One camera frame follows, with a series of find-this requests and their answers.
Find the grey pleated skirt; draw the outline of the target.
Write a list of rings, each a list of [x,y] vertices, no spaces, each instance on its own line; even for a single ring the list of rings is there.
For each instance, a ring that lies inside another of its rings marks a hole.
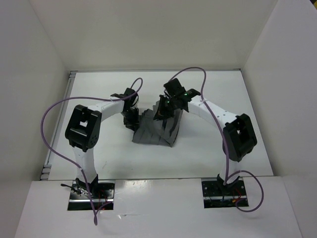
[[[168,119],[154,120],[159,101],[152,109],[147,109],[139,115],[139,128],[134,132],[132,142],[172,147],[177,139],[183,111],[175,110]]]

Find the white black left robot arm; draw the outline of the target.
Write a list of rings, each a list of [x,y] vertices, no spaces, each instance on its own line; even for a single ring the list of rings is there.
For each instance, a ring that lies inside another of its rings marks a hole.
[[[92,106],[77,105],[74,108],[65,137],[73,148],[75,163],[80,166],[76,183],[87,198],[95,197],[101,190],[94,161],[94,147],[100,136],[101,123],[115,114],[122,114],[124,125],[135,131],[139,126],[137,104],[137,98],[124,101],[111,98]]]

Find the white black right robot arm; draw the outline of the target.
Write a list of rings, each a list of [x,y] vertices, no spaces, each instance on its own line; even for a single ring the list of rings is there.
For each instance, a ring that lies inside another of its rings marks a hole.
[[[191,96],[185,92],[179,96],[161,95],[154,119],[169,119],[178,109],[195,114],[219,129],[226,162],[217,176],[217,189],[219,193],[228,195],[241,173],[241,160],[257,145],[250,117],[228,112],[202,96]]]

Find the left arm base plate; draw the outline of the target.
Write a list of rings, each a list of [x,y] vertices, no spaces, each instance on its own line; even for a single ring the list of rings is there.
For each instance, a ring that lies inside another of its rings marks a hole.
[[[95,191],[91,192],[92,203],[96,210],[113,210],[114,207],[115,181],[100,180]],[[88,211],[92,210],[88,192],[78,186],[76,181],[72,182],[68,211]]]

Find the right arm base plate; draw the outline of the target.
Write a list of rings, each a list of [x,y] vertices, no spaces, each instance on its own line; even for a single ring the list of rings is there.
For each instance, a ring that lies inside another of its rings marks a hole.
[[[202,180],[201,185],[205,209],[231,208],[235,207],[236,202],[241,207],[249,206],[245,184],[242,179],[239,179],[235,185],[224,191],[221,190],[215,178]]]

